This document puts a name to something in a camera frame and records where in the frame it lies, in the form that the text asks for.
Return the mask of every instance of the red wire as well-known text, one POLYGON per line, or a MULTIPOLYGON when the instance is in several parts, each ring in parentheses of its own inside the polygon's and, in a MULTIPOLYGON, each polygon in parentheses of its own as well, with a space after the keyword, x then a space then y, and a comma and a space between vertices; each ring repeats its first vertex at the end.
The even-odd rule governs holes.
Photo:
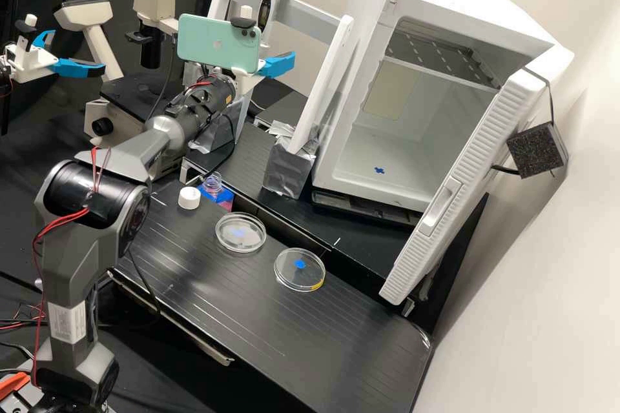
POLYGON ((186 89, 186 92, 190 89, 196 88, 196 87, 201 87, 201 86, 205 86, 205 85, 212 85, 212 82, 199 82, 196 84, 192 84, 191 86, 188 86, 186 89))
POLYGON ((13 92, 13 79, 9 77, 8 81, 11 83, 11 90, 9 90, 7 94, 1 95, 0 98, 8 97, 13 92))
POLYGON ((8 326, 2 326, 2 327, 0 327, 0 330, 13 329, 13 328, 17 328, 17 327, 22 327, 23 325, 24 325, 24 323, 15 323, 15 324, 8 325, 8 326))

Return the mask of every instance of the microscope focus knob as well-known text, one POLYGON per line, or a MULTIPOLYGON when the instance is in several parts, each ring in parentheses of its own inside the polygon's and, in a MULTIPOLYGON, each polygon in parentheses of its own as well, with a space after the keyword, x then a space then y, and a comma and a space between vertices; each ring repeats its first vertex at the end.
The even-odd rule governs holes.
POLYGON ((107 136, 114 131, 114 124, 110 118, 102 117, 95 119, 91 124, 92 131, 99 137, 107 136))

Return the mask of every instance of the black platform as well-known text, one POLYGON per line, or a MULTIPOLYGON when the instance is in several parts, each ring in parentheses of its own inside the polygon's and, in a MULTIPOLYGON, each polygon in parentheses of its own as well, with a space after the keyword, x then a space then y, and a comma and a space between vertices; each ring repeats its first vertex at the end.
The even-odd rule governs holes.
MULTIPOLYGON (((225 211, 205 200, 182 210, 181 187, 158 193, 166 205, 152 203, 132 245, 167 312, 318 413, 411 410, 431 356, 423 331, 330 273, 315 292, 289 290, 273 270, 284 244, 229 252, 214 233, 225 211)), ((146 298, 128 259, 114 274, 146 298)))

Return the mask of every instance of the robotic arm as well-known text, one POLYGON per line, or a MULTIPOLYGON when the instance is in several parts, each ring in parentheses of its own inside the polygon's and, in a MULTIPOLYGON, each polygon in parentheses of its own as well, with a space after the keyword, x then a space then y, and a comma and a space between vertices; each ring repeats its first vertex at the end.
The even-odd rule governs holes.
POLYGON ((119 367, 98 341, 96 283, 144 223, 152 179, 234 99, 235 87, 226 76, 214 76, 202 90, 207 97, 200 104, 184 92, 165 114, 149 119, 144 132, 111 148, 97 192, 90 152, 59 163, 47 175, 35 200, 44 223, 84 207, 88 214, 43 239, 50 337, 37 353, 36 380, 44 396, 31 413, 108 411, 106 399, 119 367))

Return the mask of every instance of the open door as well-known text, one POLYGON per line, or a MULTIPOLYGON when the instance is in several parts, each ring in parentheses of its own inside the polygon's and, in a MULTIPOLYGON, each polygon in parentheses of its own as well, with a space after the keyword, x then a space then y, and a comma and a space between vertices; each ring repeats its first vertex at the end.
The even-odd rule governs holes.
MULTIPOLYGON (((554 45, 526 67, 552 86, 566 70, 573 54, 554 45)), ((495 94, 457 160, 435 192, 407 243, 400 251, 379 294, 399 305, 440 261, 463 222, 496 174, 491 165, 508 156, 506 140, 543 96, 545 83, 520 69, 495 94)))

